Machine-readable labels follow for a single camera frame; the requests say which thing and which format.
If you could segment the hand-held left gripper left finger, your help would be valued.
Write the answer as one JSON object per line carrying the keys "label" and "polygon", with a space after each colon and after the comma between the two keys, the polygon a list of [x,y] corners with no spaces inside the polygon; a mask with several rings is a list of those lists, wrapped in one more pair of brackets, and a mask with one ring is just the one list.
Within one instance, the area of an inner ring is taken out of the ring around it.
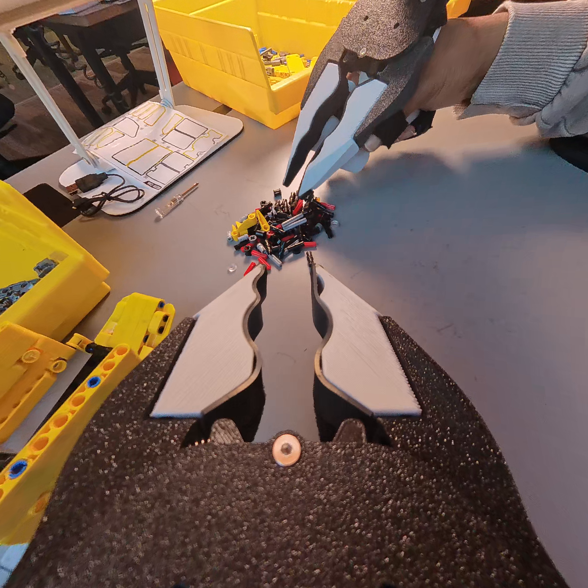
{"label": "hand-held left gripper left finger", "polygon": [[220,419],[230,419],[244,441],[254,440],[266,400],[254,340],[263,326],[267,273],[254,264],[191,320],[150,413],[151,418],[195,419],[186,443],[209,437]]}

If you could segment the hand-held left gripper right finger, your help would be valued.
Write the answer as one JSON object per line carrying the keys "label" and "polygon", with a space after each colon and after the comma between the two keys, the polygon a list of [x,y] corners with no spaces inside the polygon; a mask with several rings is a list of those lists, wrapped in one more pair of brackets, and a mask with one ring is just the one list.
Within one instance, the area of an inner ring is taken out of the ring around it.
{"label": "hand-held left gripper right finger", "polygon": [[313,324],[321,342],[314,359],[313,402],[319,438],[333,441],[357,420],[367,439],[389,443],[380,420],[419,418],[417,396],[385,328],[385,317],[309,262]]}

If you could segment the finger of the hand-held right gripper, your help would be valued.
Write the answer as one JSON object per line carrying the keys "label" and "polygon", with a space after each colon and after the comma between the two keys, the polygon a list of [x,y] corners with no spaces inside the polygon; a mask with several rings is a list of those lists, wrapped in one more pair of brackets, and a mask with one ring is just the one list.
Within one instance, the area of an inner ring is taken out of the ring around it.
{"label": "finger of the hand-held right gripper", "polygon": [[308,153],[319,142],[328,120],[342,111],[349,96],[346,74],[339,63],[328,62],[301,108],[283,185],[290,186],[306,161]]}
{"label": "finger of the hand-held right gripper", "polygon": [[325,136],[321,150],[306,167],[298,189],[299,196],[319,187],[358,153],[355,135],[386,88],[386,83],[369,79],[349,93],[342,111],[325,125],[331,133]]}

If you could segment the pile of small building pieces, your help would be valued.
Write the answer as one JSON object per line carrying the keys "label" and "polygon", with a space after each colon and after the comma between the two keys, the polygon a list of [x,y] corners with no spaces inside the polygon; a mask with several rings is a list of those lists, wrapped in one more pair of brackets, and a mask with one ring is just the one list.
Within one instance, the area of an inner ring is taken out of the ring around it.
{"label": "pile of small building pieces", "polygon": [[281,269],[283,261],[316,248],[316,237],[334,237],[330,227],[336,205],[322,200],[310,190],[299,196],[261,201],[248,214],[232,223],[226,242],[247,259],[244,275],[260,266],[265,271]]}

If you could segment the yellow black robot model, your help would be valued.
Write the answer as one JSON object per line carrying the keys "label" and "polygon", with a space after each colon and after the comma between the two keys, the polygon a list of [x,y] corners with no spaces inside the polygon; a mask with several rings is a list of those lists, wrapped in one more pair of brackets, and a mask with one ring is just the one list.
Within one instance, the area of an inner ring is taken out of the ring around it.
{"label": "yellow black robot model", "polygon": [[91,357],[1,471],[1,545],[31,541],[86,425],[114,388],[166,338],[174,317],[171,303],[133,293],[116,305],[94,340],[71,337],[68,345]]}

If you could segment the person's right forearm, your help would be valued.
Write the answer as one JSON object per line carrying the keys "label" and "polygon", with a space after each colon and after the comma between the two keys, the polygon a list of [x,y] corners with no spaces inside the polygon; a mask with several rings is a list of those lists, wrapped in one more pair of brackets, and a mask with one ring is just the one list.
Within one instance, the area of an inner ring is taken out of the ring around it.
{"label": "person's right forearm", "polygon": [[502,45],[459,119],[503,114],[546,138],[587,135],[587,1],[506,1]]}

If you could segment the grey desk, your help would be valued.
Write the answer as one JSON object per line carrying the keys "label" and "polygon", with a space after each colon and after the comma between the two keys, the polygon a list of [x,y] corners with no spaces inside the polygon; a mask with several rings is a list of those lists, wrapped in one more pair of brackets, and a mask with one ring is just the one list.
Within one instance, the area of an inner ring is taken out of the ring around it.
{"label": "grey desk", "polygon": [[[389,445],[318,442],[305,255],[268,275],[252,443],[186,443],[149,404],[195,314],[243,275],[231,220],[281,184],[295,124],[245,132],[154,206],[66,231],[178,326],[99,409],[6,587],[587,587],[587,175],[533,130],[453,121],[319,190],[313,255],[391,318],[423,407]],[[230,274],[227,268],[236,263]]]}

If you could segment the person's right hand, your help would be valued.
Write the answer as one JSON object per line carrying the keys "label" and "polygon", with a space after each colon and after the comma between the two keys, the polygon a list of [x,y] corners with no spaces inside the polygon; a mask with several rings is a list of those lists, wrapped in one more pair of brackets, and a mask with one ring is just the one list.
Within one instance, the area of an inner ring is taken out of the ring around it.
{"label": "person's right hand", "polygon": [[469,101],[498,54],[508,22],[507,12],[448,20],[404,113],[436,111]]}

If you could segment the pile of yellow pieces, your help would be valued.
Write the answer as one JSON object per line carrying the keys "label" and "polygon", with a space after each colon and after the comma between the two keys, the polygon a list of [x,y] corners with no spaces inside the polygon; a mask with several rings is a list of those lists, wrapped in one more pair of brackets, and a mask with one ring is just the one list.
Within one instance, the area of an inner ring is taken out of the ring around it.
{"label": "pile of yellow pieces", "polygon": [[318,59],[317,56],[309,58],[304,54],[278,52],[272,47],[261,47],[258,52],[270,87],[306,70],[311,70]]}

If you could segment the white stand base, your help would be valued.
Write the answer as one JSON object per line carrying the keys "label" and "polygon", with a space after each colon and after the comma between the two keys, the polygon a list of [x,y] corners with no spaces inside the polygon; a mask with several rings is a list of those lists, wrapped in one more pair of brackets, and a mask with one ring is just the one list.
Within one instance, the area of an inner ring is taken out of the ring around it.
{"label": "white stand base", "polygon": [[147,101],[89,134],[82,144],[115,170],[161,189],[231,136],[200,115]]}

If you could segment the pile of dark pieces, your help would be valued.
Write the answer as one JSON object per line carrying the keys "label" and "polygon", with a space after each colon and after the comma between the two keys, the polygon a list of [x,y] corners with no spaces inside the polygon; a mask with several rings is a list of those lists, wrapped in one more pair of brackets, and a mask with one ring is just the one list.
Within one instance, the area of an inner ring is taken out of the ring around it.
{"label": "pile of dark pieces", "polygon": [[1,314],[6,312],[12,305],[16,304],[34,285],[36,285],[44,276],[48,275],[59,265],[59,261],[51,258],[45,258],[37,263],[33,270],[36,277],[30,280],[18,281],[11,285],[1,288]]}

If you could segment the black pad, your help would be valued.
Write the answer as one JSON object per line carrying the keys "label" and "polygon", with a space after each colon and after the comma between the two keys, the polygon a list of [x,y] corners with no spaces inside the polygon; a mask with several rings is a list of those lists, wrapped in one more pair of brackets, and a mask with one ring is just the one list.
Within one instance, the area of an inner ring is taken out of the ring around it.
{"label": "black pad", "polygon": [[577,169],[588,172],[586,135],[550,138],[548,143],[560,158]]}

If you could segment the dark flat plate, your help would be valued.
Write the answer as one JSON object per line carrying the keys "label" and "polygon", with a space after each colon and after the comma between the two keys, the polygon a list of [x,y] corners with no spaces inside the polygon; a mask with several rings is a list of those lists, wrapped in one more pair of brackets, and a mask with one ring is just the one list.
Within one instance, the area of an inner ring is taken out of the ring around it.
{"label": "dark flat plate", "polygon": [[79,216],[70,198],[47,183],[32,187],[23,195],[60,228]]}

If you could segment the dark table with black legs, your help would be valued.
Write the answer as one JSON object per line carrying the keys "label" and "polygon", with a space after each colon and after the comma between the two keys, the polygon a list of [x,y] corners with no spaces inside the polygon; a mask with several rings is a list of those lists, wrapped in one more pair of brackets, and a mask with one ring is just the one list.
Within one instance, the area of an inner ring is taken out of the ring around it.
{"label": "dark table with black legs", "polygon": [[146,85],[158,87],[154,71],[137,69],[129,56],[148,48],[137,1],[99,2],[18,27],[13,35],[26,46],[31,65],[39,61],[54,73],[92,129],[104,121],[73,78],[75,68],[104,92],[100,110],[106,115],[136,106]]}

